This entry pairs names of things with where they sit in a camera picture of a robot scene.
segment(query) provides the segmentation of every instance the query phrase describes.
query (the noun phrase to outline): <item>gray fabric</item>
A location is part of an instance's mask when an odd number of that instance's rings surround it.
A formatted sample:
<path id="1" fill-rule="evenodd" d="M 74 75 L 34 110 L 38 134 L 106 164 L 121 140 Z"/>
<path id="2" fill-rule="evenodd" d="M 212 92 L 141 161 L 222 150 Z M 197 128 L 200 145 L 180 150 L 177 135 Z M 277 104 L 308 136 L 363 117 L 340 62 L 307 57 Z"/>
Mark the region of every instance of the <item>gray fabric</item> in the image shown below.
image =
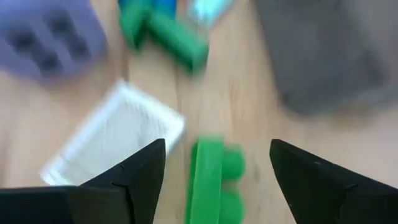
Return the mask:
<path id="1" fill-rule="evenodd" d="M 275 83 L 301 114 L 395 95 L 394 0 L 257 0 Z"/>

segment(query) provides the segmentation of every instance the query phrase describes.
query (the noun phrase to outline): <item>green duplo block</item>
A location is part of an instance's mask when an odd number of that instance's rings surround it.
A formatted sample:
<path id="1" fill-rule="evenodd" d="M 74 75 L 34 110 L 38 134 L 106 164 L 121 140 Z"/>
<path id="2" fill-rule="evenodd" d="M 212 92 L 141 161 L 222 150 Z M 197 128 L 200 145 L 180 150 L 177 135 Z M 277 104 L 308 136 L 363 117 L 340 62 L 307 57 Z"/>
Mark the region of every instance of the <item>green duplo block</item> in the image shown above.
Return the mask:
<path id="1" fill-rule="evenodd" d="M 208 42 L 199 38 L 194 30 L 187 29 L 181 22 L 156 11 L 150 15 L 147 26 L 152 38 L 162 44 L 191 72 L 206 65 Z"/>
<path id="2" fill-rule="evenodd" d="M 150 16 L 151 6 L 144 2 L 128 4 L 120 15 L 120 26 L 124 38 L 130 47 L 139 50 L 144 42 L 147 29 L 146 20 Z"/>
<path id="3" fill-rule="evenodd" d="M 244 173 L 240 147 L 224 145 L 221 138 L 200 138 L 192 147 L 185 224 L 240 224 L 244 203 L 236 190 L 224 190 L 223 181 Z"/>

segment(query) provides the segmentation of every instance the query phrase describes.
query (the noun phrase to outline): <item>toy block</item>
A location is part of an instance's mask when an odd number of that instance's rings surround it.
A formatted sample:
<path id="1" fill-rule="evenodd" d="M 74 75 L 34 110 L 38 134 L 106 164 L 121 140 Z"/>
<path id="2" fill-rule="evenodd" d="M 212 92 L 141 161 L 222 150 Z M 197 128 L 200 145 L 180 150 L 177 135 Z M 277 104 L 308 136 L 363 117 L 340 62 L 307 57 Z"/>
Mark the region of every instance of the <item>toy block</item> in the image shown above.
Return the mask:
<path id="1" fill-rule="evenodd" d="M 242 150 L 220 138 L 200 138 L 192 147 L 185 224 L 240 224 L 244 205 L 236 191 L 222 182 L 244 173 Z"/>
<path id="2" fill-rule="evenodd" d="M 149 34 L 191 72 L 201 69 L 207 62 L 209 48 L 205 39 L 146 3 L 131 2 L 125 6 L 120 24 L 125 39 L 136 50 Z"/>
<path id="3" fill-rule="evenodd" d="M 39 81 L 78 75 L 106 49 L 87 0 L 0 1 L 0 67 Z"/>
<path id="4" fill-rule="evenodd" d="M 194 0 L 188 14 L 210 28 L 233 2 L 234 0 Z"/>
<path id="5" fill-rule="evenodd" d="M 148 27 L 151 36 L 190 71 L 198 70 L 206 63 L 207 42 L 181 22 L 163 13 L 153 12 L 148 20 Z"/>
<path id="6" fill-rule="evenodd" d="M 120 16 L 120 26 L 124 38 L 129 46 L 136 50 L 141 48 L 146 36 L 146 20 L 151 10 L 148 4 L 135 2 L 128 5 Z"/>
<path id="7" fill-rule="evenodd" d="M 177 0 L 153 0 L 153 7 L 156 11 L 164 12 L 171 18 L 177 13 Z"/>
<path id="8" fill-rule="evenodd" d="M 130 5 L 132 2 L 148 4 L 156 11 L 164 12 L 173 18 L 177 13 L 177 0 L 119 0 L 121 11 L 123 11 L 126 6 Z"/>

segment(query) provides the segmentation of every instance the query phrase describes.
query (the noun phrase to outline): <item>wood grain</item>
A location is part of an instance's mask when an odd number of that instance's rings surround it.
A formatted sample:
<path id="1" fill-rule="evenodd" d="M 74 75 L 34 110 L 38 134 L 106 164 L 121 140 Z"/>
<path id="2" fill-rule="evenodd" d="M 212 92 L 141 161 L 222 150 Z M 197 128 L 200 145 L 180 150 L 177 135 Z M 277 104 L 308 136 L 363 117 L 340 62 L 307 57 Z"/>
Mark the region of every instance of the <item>wood grain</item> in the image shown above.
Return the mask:
<path id="1" fill-rule="evenodd" d="M 0 164 L 5 164 L 0 168 L 3 186 L 42 185 L 38 173 L 44 163 L 115 79 L 124 77 L 187 119 L 185 135 L 167 159 L 155 223 L 183 223 L 190 147 L 202 134 L 222 135 L 244 149 L 246 173 L 238 183 L 246 205 L 244 223 L 294 223 L 268 156 L 273 138 L 398 187 L 398 106 L 311 118 L 286 111 L 277 99 L 251 1 L 236 1 L 211 30 L 206 72 L 197 77 L 188 76 L 150 42 L 138 54 L 127 52 L 119 34 L 116 2 L 91 1 L 109 52 L 80 79 L 44 87 L 0 73 L 0 134 L 5 133 L 0 153 L 6 150 L 0 154 Z"/>

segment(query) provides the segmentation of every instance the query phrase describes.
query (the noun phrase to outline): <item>purple toy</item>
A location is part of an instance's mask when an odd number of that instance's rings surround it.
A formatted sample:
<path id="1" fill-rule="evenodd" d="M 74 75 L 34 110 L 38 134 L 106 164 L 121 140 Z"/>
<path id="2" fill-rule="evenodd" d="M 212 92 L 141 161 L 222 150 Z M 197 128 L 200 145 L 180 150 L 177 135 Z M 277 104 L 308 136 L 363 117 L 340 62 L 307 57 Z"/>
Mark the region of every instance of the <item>purple toy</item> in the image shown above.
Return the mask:
<path id="1" fill-rule="evenodd" d="M 0 0 L 0 18 L 0 66 L 21 77 L 72 77 L 106 48 L 88 0 Z"/>

